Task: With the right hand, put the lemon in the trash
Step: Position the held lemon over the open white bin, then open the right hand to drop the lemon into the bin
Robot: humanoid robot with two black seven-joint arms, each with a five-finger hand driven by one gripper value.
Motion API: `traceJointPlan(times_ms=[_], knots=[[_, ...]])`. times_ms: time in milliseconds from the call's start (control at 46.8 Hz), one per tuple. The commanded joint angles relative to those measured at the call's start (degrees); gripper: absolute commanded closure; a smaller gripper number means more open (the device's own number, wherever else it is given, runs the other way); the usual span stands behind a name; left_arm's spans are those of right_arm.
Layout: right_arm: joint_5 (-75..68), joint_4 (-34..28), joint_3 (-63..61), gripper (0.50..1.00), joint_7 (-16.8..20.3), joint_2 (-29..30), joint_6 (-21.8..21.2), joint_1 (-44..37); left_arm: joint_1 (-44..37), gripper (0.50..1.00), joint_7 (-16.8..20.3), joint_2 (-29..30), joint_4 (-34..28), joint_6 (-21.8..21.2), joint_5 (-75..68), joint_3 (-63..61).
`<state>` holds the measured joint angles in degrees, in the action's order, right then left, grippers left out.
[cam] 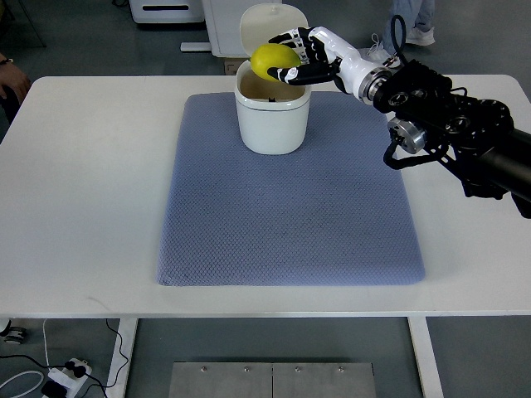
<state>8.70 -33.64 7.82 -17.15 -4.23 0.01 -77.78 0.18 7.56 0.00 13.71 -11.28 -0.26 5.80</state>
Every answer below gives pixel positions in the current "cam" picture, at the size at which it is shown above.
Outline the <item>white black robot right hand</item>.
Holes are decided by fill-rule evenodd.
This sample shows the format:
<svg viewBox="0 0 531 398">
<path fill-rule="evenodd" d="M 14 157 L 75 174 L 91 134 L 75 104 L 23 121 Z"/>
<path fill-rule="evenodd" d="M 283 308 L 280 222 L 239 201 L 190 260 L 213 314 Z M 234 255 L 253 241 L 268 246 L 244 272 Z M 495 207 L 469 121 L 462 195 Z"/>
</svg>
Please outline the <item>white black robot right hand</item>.
<svg viewBox="0 0 531 398">
<path fill-rule="evenodd" d="M 387 67 L 364 60 L 355 47 L 325 27 L 297 27 L 269 42 L 293 49 L 301 59 L 300 66 L 276 65 L 267 70 L 269 76 L 288 85 L 332 81 L 343 93 L 371 104 L 380 85 L 392 76 Z"/>
</svg>

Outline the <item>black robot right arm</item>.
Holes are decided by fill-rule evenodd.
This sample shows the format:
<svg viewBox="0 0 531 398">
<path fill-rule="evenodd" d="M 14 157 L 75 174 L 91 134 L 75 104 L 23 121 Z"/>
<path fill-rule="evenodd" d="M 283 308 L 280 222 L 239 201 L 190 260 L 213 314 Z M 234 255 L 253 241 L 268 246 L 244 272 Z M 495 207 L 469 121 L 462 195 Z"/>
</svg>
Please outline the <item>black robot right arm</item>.
<svg viewBox="0 0 531 398">
<path fill-rule="evenodd" d="M 450 78 L 406 60 L 404 40 L 392 44 L 402 68 L 372 71 L 361 85 L 365 103 L 394 114 L 384 163 L 400 170 L 438 162 L 460 180 L 467 197 L 500 200 L 509 193 L 529 218 L 530 135 L 515 128 L 509 107 L 469 96 Z"/>
</svg>

